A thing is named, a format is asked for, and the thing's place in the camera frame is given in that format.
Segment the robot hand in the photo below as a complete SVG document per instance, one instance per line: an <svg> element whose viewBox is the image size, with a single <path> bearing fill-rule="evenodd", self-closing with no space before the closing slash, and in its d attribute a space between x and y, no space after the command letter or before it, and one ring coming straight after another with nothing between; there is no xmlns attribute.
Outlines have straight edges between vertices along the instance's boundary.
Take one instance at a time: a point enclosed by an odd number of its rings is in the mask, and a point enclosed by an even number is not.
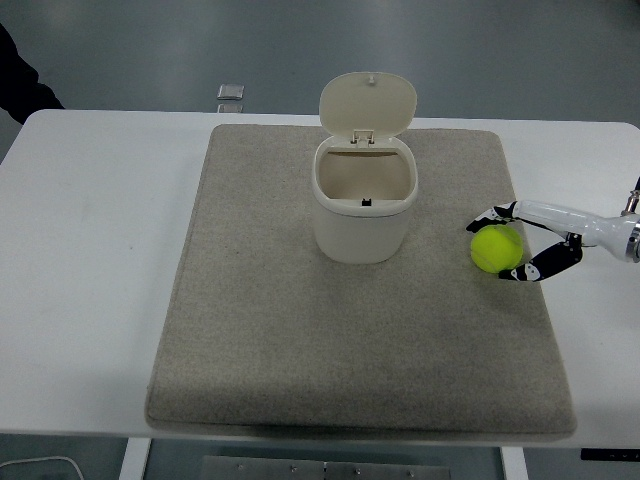
<svg viewBox="0 0 640 480"><path fill-rule="evenodd" d="M639 216L635 213L604 218L568 207L519 200L483 212L466 230L476 233L483 227L514 221L549 230L562 240L528 262L500 271L501 279L520 282L548 279L577 265L585 247L602 247L623 262L639 261Z"/></svg>

